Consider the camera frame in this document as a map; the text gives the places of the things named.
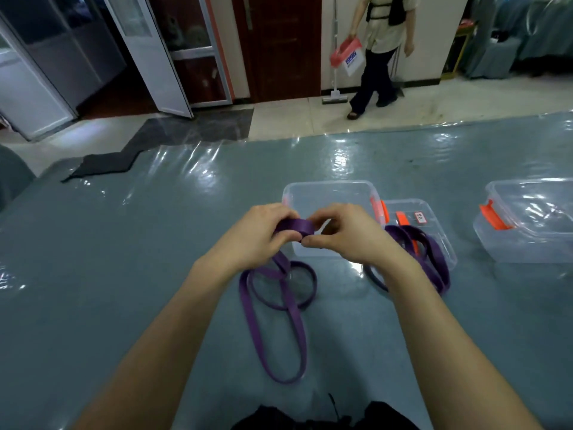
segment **forearm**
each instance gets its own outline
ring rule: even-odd
[[[356,5],[356,9],[354,10],[354,18],[352,19],[352,25],[350,26],[350,33],[356,34],[358,32],[358,26],[360,25],[360,21],[362,21],[362,17],[364,16],[364,12],[366,12],[366,7],[368,3],[364,0],[360,0]]]
[[[414,42],[414,31],[416,30],[416,9],[406,12],[406,42]]]
[[[75,429],[170,428],[212,313],[232,276],[199,259]]]
[[[541,428],[416,262],[384,278],[434,428]]]

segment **beige shirt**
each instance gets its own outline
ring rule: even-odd
[[[392,0],[365,0],[367,3],[389,4]],[[404,10],[418,7],[420,0],[404,0]],[[372,8],[372,17],[388,16],[390,6]],[[371,19],[366,28],[366,49],[373,53],[387,53],[400,46],[406,38],[406,23],[390,27],[387,19]]]

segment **mop head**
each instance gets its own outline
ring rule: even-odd
[[[348,97],[346,95],[341,95],[340,91],[335,89],[330,93],[330,96],[325,96],[323,98],[323,104],[342,104],[348,102]]]

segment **purple strap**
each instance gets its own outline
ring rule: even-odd
[[[287,229],[293,229],[294,231],[300,232],[303,238],[315,233],[315,227],[312,222],[303,219],[282,220],[277,225],[275,233],[285,231]],[[318,281],[316,278],[316,272],[310,265],[301,261],[289,261],[282,252],[278,252],[275,256],[273,256],[273,261],[277,265],[278,270],[268,267],[259,267],[254,270],[245,270],[239,279],[239,294],[241,296],[241,302],[245,311],[245,317],[247,318],[247,325],[249,326],[249,331],[251,333],[251,337],[253,338],[254,348],[263,368],[275,382],[286,384],[299,380],[306,370],[306,335],[304,333],[303,319],[300,316],[300,310],[307,308],[315,298]],[[296,302],[293,292],[288,287],[287,277],[292,267],[304,268],[311,274],[312,277],[312,293],[309,298],[301,303]],[[284,305],[278,305],[269,302],[257,292],[253,285],[253,275],[255,272],[263,274],[264,276],[271,279],[278,280]],[[269,367],[267,357],[265,355],[265,349],[262,345],[261,331],[258,327],[257,317],[254,313],[253,302],[251,300],[249,290],[251,290],[255,297],[268,307],[278,311],[288,311],[292,325],[295,328],[295,336],[298,343],[298,348],[300,350],[300,366],[298,367],[298,372],[296,375],[289,379],[279,379],[273,374]]]
[[[427,235],[421,229],[410,225],[387,225],[385,230],[393,239],[404,247],[406,252],[412,255],[412,257],[419,262],[436,291],[440,295],[443,295],[450,288],[450,271],[448,270],[448,265],[443,257],[440,245],[436,240]],[[421,255],[417,255],[414,250],[414,244],[416,241],[421,243],[424,247],[424,252]],[[365,265],[364,272],[378,287],[388,291],[384,282],[378,279],[374,274],[372,267]]]

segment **mop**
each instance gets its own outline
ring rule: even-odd
[[[334,48],[338,48],[338,3],[334,0]],[[332,85],[334,86],[333,91],[330,96],[323,98],[323,104],[340,104],[341,102],[348,102],[348,97],[346,95],[341,95],[340,91],[336,87],[336,71],[337,68],[333,68],[334,71],[334,81]]]

